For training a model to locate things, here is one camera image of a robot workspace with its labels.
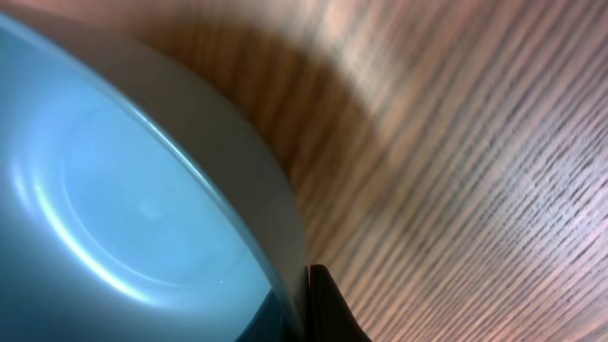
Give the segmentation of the dark blue bowl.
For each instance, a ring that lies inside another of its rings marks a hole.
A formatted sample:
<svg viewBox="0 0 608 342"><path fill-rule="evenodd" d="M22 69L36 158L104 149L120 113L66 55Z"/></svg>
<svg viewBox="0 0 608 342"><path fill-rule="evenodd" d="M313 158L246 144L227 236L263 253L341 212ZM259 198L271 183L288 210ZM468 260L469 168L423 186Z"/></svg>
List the dark blue bowl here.
<svg viewBox="0 0 608 342"><path fill-rule="evenodd" d="M195 72L1 9L1 337L236 341L270 291L305 333L307 247L278 162Z"/></svg>

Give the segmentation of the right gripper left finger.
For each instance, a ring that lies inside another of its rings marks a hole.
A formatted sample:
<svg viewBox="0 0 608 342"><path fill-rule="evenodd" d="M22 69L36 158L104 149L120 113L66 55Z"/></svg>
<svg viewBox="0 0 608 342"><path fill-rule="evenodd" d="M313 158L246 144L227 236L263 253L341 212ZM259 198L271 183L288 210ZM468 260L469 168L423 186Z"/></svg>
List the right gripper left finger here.
<svg viewBox="0 0 608 342"><path fill-rule="evenodd" d="M289 332L281 305L270 291L236 342L287 342Z"/></svg>

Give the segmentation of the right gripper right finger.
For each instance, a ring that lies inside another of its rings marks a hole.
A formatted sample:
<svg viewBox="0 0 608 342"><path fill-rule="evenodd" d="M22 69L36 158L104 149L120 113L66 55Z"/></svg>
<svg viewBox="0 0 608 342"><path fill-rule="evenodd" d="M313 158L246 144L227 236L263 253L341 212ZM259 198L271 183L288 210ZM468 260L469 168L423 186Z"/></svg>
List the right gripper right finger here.
<svg viewBox="0 0 608 342"><path fill-rule="evenodd" d="M308 342L371 342L356 321L329 269L309 267L306 308Z"/></svg>

